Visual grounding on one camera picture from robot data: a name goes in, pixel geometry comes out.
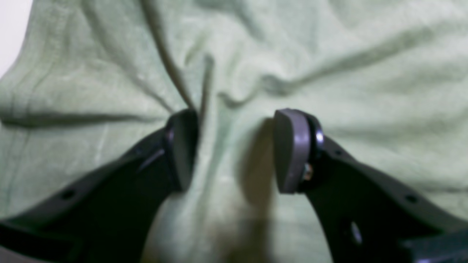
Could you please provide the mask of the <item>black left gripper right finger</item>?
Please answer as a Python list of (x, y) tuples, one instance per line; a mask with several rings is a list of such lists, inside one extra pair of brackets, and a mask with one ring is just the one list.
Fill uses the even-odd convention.
[(296, 109), (273, 118), (276, 183), (303, 194), (334, 263), (466, 263), (467, 221), (351, 156)]

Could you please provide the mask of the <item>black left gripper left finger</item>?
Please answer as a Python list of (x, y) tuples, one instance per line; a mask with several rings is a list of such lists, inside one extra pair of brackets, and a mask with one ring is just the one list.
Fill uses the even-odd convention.
[(192, 181), (199, 124), (185, 109), (120, 158), (1, 220), (2, 263), (138, 263), (164, 201)]

